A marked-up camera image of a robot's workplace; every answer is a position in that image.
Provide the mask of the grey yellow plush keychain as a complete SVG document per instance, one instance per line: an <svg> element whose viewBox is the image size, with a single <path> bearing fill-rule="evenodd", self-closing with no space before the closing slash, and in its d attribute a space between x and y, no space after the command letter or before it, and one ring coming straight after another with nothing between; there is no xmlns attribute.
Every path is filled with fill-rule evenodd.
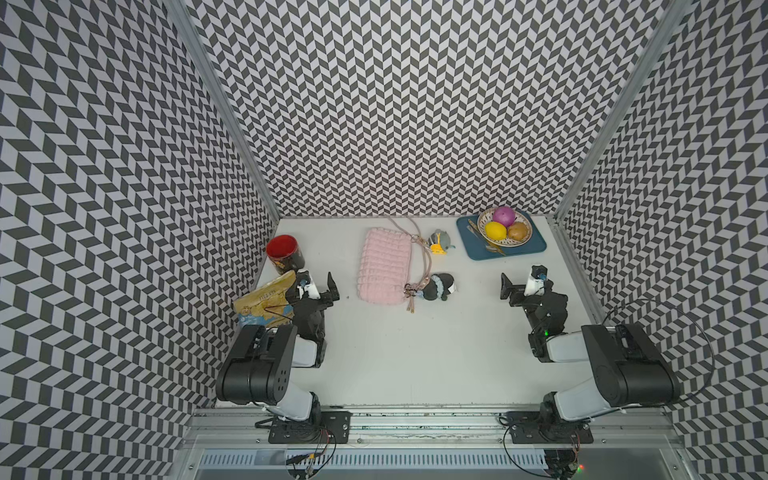
<svg viewBox="0 0 768 480"><path fill-rule="evenodd" d="M449 234L441 229L435 230L427 239L430 252L434 255L446 255L454 248Z"/></svg>

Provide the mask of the pink knitted bag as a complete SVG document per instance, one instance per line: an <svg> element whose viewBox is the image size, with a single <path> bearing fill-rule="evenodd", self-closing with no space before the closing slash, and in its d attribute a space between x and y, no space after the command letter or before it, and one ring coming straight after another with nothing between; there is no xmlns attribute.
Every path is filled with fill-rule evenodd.
<svg viewBox="0 0 768 480"><path fill-rule="evenodd" d="M405 233L372 228L366 233L358 272L358 296L374 305L398 305L406 300L412 252Z"/></svg>

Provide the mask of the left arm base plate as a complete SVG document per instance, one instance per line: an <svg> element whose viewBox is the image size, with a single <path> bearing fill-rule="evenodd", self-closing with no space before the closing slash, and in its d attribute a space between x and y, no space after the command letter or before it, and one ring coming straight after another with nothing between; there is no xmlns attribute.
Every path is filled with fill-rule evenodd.
<svg viewBox="0 0 768 480"><path fill-rule="evenodd" d="M347 444L351 430L350 411L322 411L308 420L273 419L269 428L270 444Z"/></svg>

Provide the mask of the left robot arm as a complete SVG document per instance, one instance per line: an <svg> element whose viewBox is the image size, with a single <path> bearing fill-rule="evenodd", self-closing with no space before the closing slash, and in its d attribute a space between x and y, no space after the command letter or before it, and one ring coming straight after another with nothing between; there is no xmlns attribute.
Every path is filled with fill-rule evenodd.
<svg viewBox="0 0 768 480"><path fill-rule="evenodd" d="M291 382L318 368L327 349L325 311L340 300L332 275L322 291L306 269L290 270L234 302L239 331L216 379L216 398L259 405L277 419L316 427L316 394Z"/></svg>

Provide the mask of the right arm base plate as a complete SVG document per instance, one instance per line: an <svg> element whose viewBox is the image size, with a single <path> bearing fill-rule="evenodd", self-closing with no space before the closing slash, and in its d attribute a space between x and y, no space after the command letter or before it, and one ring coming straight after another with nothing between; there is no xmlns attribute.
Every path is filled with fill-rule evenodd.
<svg viewBox="0 0 768 480"><path fill-rule="evenodd" d="M588 423L570 422L556 417L544 420L539 412L508 411L503 419L511 429L512 442L517 445L568 444L588 445L594 437Z"/></svg>

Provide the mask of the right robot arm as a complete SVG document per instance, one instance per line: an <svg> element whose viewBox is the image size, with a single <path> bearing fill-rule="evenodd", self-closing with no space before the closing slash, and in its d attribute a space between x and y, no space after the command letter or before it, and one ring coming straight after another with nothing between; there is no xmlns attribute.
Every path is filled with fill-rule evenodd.
<svg viewBox="0 0 768 480"><path fill-rule="evenodd" d="M550 392L533 420L541 426L576 424L628 407L661 407L681 399L670 364L636 324L584 325L566 332L569 298L554 291L548 269L531 268L524 284L500 275L500 298L523 310L533 356L542 363L586 362L591 377L566 390Z"/></svg>

